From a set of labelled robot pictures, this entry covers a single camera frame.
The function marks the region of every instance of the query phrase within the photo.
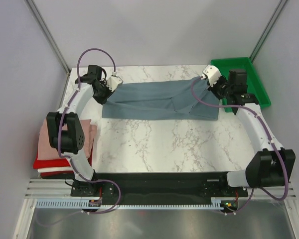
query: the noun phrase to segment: green tray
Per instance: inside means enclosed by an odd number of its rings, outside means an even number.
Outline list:
[[[265,108],[271,105],[271,101],[262,84],[253,63],[250,61],[249,57],[239,57],[239,58],[226,58],[226,59],[214,59],[211,60],[211,65],[216,66],[221,74],[228,78],[229,70],[231,69],[245,69],[247,71],[247,85],[248,93],[255,94],[259,101],[261,108]],[[223,99],[223,104],[227,104],[227,100]],[[226,112],[232,112],[231,108],[225,108]]]

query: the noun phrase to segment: pink cloth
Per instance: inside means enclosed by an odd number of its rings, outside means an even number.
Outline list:
[[[87,158],[90,157],[91,148],[93,146],[93,139],[96,135],[97,127],[96,125],[90,125],[90,119],[81,120],[81,126],[84,132],[84,153]],[[39,143],[38,143],[38,160],[52,160],[59,159],[58,152],[55,148],[52,148],[49,143],[49,134],[48,126],[46,119],[43,122],[43,125],[40,130]]]

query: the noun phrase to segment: white cable tray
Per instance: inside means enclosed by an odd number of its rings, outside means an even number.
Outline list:
[[[222,210],[220,200],[211,200],[210,205],[119,205],[117,209],[156,209],[156,210]],[[102,205],[101,207],[89,206],[88,199],[38,199],[36,208],[58,208],[58,209],[107,209],[112,205]]]

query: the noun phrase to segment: metal frame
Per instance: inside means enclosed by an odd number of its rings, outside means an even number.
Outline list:
[[[42,30],[42,33],[44,34],[45,38],[47,39],[49,45],[51,46],[55,56],[57,57],[58,61],[62,65],[64,71],[67,73],[67,75],[70,75],[71,69],[69,68],[68,64],[66,63],[59,47],[57,46],[54,38],[52,37],[51,32],[49,31],[47,25],[45,24],[43,17],[41,13],[39,12],[36,4],[33,0],[24,0],[30,11],[32,12],[33,17],[35,18],[36,22],[38,23],[39,27]]]
[[[277,7],[274,10],[273,15],[270,17],[269,22],[267,23],[263,33],[261,34],[254,50],[252,51],[252,53],[249,57],[251,62],[254,62],[254,60],[256,59],[256,56],[258,55],[259,51],[261,50],[262,46],[264,45],[267,37],[269,36],[269,33],[272,31],[275,23],[278,20],[278,17],[282,13],[282,11],[285,8],[288,1],[289,0],[280,0],[279,1]]]
[[[53,52],[55,53],[58,61],[62,65],[64,71],[67,73],[67,81],[65,84],[64,91],[62,93],[61,101],[58,105],[60,107],[63,102],[63,98],[67,89],[69,75],[71,69],[66,63],[60,49],[58,48],[53,36],[51,35],[46,23],[43,20],[42,15],[40,14],[36,4],[33,0],[24,0],[27,6],[29,7],[31,13],[33,14],[35,20],[37,21],[39,27],[41,28],[45,38],[50,44]],[[257,57],[259,51],[264,45],[266,39],[268,38],[270,32],[272,31],[275,23],[277,22],[280,14],[285,8],[288,0],[280,0],[277,7],[275,8],[269,22],[267,23],[262,35],[260,36],[255,48],[253,49],[250,59],[253,62]],[[273,187],[270,188],[270,192],[274,196],[281,196],[284,192],[283,187]],[[25,239],[28,236],[28,232],[30,229],[31,221],[34,214],[34,209],[37,204],[38,199],[63,199],[67,201],[77,201],[77,200],[98,200],[99,197],[91,198],[91,197],[71,197],[71,187],[64,183],[64,180],[43,180],[43,179],[31,179],[28,189],[26,191],[25,199],[21,208],[21,212],[19,215],[19,219],[15,228],[15,232],[13,234],[13,239]],[[233,200],[233,198],[213,198],[213,200]],[[256,189],[254,191],[254,195],[252,200],[271,200],[267,194],[265,194],[262,190]],[[289,194],[287,199],[285,200],[285,206],[287,208],[287,213],[295,233],[297,239],[299,239],[299,207],[298,201],[294,192],[292,185],[289,185]]]
[[[281,196],[284,192],[284,187],[272,187],[270,192],[278,197]],[[71,187],[64,183],[63,179],[31,179],[28,189],[26,191],[25,200],[21,209],[21,213],[17,222],[17,226],[13,235],[13,239],[25,239],[29,233],[31,220],[33,218],[34,209],[36,208],[37,201],[39,199],[53,200],[62,199],[66,202],[77,202],[77,201],[86,201],[86,200],[98,200],[99,197],[71,197]],[[234,198],[213,198],[216,202],[218,200],[234,200]],[[273,201],[265,194],[261,189],[255,189],[252,200],[262,200],[262,201]],[[287,208],[287,213],[289,220],[291,222],[294,234],[296,239],[299,239],[299,208],[297,207],[297,198],[292,187],[292,184],[289,184],[289,193],[288,197],[285,200],[285,205]],[[137,206],[135,207],[121,207],[118,209],[140,209]],[[162,209],[174,209],[168,207],[162,207]],[[179,207],[175,209],[202,209],[200,207],[186,208]]]

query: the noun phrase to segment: metal floor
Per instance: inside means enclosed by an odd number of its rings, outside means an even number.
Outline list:
[[[48,224],[73,211],[36,209],[35,213],[41,223]],[[283,203],[251,201],[235,216],[204,210],[116,210],[104,215],[77,214],[49,228],[33,222],[28,238],[294,239],[295,236]]]

